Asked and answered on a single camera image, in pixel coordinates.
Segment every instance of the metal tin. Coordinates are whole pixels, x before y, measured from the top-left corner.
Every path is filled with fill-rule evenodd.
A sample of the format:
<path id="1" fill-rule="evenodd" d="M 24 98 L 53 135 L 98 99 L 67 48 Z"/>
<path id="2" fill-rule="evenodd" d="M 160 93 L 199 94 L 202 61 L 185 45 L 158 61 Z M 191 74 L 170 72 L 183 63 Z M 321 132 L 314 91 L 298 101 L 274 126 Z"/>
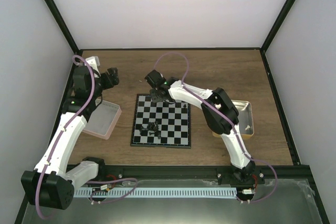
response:
<path id="1" fill-rule="evenodd" d="M 252 117 L 251 103 L 247 101 L 232 100 L 233 104 L 239 111 L 239 131 L 243 140 L 250 139 L 254 135 L 254 125 Z M 216 133 L 212 133 L 215 137 L 221 137 Z"/>

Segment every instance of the wooden table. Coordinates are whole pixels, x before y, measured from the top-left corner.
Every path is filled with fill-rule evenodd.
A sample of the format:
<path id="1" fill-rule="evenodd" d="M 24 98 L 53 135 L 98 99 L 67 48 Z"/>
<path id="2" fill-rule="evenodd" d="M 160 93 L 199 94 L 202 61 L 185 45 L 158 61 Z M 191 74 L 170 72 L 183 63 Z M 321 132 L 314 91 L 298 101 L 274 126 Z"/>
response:
<path id="1" fill-rule="evenodd" d="M 212 136 L 203 112 L 192 107 L 191 149 L 131 147 L 132 123 L 138 93 L 149 93 L 144 77 L 163 50 L 84 51 L 83 57 L 99 56 L 100 71 L 117 67 L 120 83 L 103 92 L 104 100 L 120 105 L 121 116 L 108 140 L 82 133 L 69 163 L 86 156 L 103 158 L 110 165 L 229 165 L 221 138 Z M 231 99 L 252 105 L 255 135 L 245 141 L 254 158 L 273 165 L 292 165 L 279 115 L 258 50 L 183 50 L 190 62 L 185 82 L 200 88 L 223 88 Z M 166 78 L 181 78 L 186 69 L 177 55 L 163 58 L 157 70 Z"/>

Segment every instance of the white cable tray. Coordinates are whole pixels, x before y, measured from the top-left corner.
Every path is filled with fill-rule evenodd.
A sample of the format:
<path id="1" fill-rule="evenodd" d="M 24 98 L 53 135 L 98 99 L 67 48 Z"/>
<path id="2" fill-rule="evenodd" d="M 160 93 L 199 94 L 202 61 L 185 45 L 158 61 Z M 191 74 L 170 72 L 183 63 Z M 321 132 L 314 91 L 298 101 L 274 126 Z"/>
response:
<path id="1" fill-rule="evenodd" d="M 92 194 L 89 187 L 79 188 L 75 198 L 88 198 Z M 98 192 L 95 197 L 119 198 L 128 193 L 131 188 L 114 188 L 108 192 Z M 127 198 L 216 198 L 216 199 L 235 199 L 236 188 L 137 188 Z"/>

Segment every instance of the chessboard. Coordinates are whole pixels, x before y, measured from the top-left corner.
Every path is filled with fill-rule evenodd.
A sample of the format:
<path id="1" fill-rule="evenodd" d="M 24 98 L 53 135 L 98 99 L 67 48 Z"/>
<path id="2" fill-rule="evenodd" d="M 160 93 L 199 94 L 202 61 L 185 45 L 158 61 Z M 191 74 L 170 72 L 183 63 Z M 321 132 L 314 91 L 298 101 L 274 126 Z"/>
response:
<path id="1" fill-rule="evenodd" d="M 190 124 L 190 104 L 154 103 L 149 94 L 138 94 L 131 146 L 190 148 Z"/>

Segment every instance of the white robotic arm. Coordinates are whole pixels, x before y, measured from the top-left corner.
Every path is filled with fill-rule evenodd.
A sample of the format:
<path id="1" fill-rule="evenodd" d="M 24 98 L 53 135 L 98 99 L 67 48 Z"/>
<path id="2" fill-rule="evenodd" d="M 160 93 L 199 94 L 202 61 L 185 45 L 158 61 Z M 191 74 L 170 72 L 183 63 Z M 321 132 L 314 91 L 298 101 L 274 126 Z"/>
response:
<path id="1" fill-rule="evenodd" d="M 202 109 L 209 128 L 223 139 L 230 155 L 231 164 L 234 167 L 234 176 L 240 182 L 250 179 L 255 163 L 248 158 L 250 154 L 247 152 L 239 132 L 238 110 L 223 89 L 200 89 L 186 83 L 182 84 L 181 80 L 176 78 L 166 80 L 156 70 L 150 72 L 145 77 L 145 80 L 153 88 L 150 91 L 153 102 L 181 100 Z M 213 112 L 198 97 L 213 104 L 218 111 L 226 115 L 235 124 L 235 130 L 241 146 L 232 126 L 217 113 Z"/>
<path id="2" fill-rule="evenodd" d="M 188 85 L 186 83 L 183 84 L 188 90 L 192 91 L 199 97 L 205 99 L 208 99 L 212 94 L 213 91 L 210 89 L 200 89 L 191 85 Z M 175 81 L 173 84 L 171 84 L 170 88 L 168 89 L 169 95 L 174 100 L 181 100 L 185 101 L 187 103 L 190 103 L 191 105 L 194 105 L 200 109 L 202 109 L 201 104 L 202 101 L 195 96 L 191 95 L 189 92 L 187 92 L 183 87 L 181 81 Z M 239 133 L 239 125 L 237 124 L 235 126 L 235 129 L 237 133 Z M 221 138 L 224 141 L 224 144 L 229 152 L 231 164 L 239 169 L 243 169 L 247 166 L 247 164 L 250 162 L 250 160 L 244 155 L 242 149 L 239 146 L 239 143 L 237 141 L 237 138 L 233 132 L 233 130 L 230 131 L 230 134 L 221 134 Z M 248 154 L 242 136 L 238 134 L 240 137 L 241 143 L 243 144 L 244 152 Z"/>
<path id="3" fill-rule="evenodd" d="M 43 174 L 44 180 L 40 187 L 39 203 L 41 206 L 59 209 L 66 209 L 71 203 L 74 191 L 87 181 L 96 178 L 104 165 L 102 159 L 88 157 L 74 169 L 69 172 L 66 171 L 75 143 L 89 121 L 92 112 L 97 107 L 96 98 L 101 96 L 103 90 L 112 88 L 119 83 L 116 68 L 109 68 L 107 72 L 100 74 L 98 57 L 90 57 L 86 59 L 86 62 L 92 68 L 95 80 L 92 99 L 85 109 L 65 128 L 69 120 L 90 97 L 92 87 L 92 81 L 89 78 L 90 73 L 87 66 L 80 66 L 74 70 L 72 77 L 74 80 L 74 95 L 67 98 L 63 104 L 58 129 L 47 151 L 35 166 L 34 171 L 25 171 L 21 177 L 21 183 L 32 205 L 35 204 L 37 181 L 43 174 L 46 165 L 47 168 Z"/>

